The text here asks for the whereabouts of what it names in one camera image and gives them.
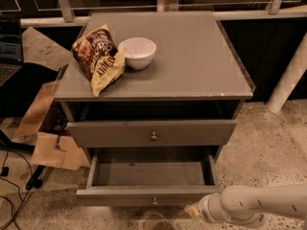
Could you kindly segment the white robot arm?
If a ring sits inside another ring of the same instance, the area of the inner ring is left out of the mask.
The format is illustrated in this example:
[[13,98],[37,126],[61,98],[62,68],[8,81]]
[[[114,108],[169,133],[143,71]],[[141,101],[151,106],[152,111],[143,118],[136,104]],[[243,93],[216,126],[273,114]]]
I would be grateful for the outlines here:
[[305,220],[307,184],[263,188],[232,185],[204,196],[185,211],[192,219],[207,223],[223,221],[253,229],[264,225],[265,214]]

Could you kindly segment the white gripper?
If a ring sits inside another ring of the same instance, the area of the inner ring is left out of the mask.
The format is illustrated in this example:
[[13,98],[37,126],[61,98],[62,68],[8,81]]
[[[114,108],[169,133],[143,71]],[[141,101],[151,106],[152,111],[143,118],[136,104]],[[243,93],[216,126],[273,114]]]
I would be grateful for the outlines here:
[[223,208],[221,197],[219,194],[206,195],[200,202],[186,205],[184,211],[195,220],[201,218],[208,223],[216,223],[222,221]]

